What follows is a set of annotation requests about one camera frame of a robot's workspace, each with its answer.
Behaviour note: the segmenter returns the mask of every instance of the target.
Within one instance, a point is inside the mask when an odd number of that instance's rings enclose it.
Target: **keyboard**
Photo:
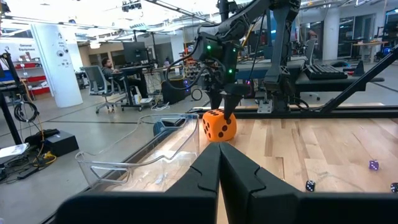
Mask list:
[[[305,65],[304,72],[310,80],[344,79],[347,75],[331,65]]]

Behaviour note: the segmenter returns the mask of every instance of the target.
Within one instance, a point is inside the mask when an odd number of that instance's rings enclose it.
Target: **black aluminum frame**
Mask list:
[[[266,118],[398,118],[397,106],[339,106],[355,92],[362,89],[375,76],[398,59],[398,45],[380,60],[373,68],[358,78],[336,98],[318,108],[301,110],[291,108],[288,112],[275,111],[272,113],[258,113],[257,108],[236,108],[234,115],[238,119],[266,119]],[[203,116],[211,109],[192,108],[187,113],[197,113]]]

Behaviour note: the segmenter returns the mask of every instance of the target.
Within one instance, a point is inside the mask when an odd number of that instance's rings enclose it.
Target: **orange die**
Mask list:
[[[221,142],[232,139],[236,134],[236,118],[231,114],[228,120],[224,119],[224,110],[207,111],[202,118],[203,129],[209,141]]]

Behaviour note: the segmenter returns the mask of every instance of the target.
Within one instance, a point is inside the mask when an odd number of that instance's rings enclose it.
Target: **ceiling light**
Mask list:
[[[90,43],[90,48],[91,49],[98,49],[100,46],[101,46],[101,44],[97,43],[97,42],[91,42]]]

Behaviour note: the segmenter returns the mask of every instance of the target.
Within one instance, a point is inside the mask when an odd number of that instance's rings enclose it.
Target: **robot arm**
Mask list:
[[[270,8],[272,0],[253,0],[244,9],[218,26],[221,41],[239,40],[249,30],[250,23]]]
[[[199,32],[193,52],[172,63],[170,67],[191,56],[204,64],[206,69],[201,71],[208,70],[209,72],[204,76],[203,89],[210,98],[211,109],[217,109],[224,98],[224,118],[228,119],[243,95],[250,92],[249,86],[235,84],[238,49],[241,48],[238,40],[249,30],[249,25],[255,18],[261,16],[267,9],[272,9],[277,21],[277,40],[271,69],[265,75],[265,85],[267,95],[272,96],[271,101],[279,105],[276,109],[287,110],[289,108],[287,95],[293,92],[289,84],[290,74],[286,68],[287,46],[292,21],[299,12],[299,8],[300,0],[253,0],[237,14],[218,25],[215,35]],[[170,67],[166,72],[166,81],[168,81]],[[192,85],[198,81],[200,75],[198,74]]]

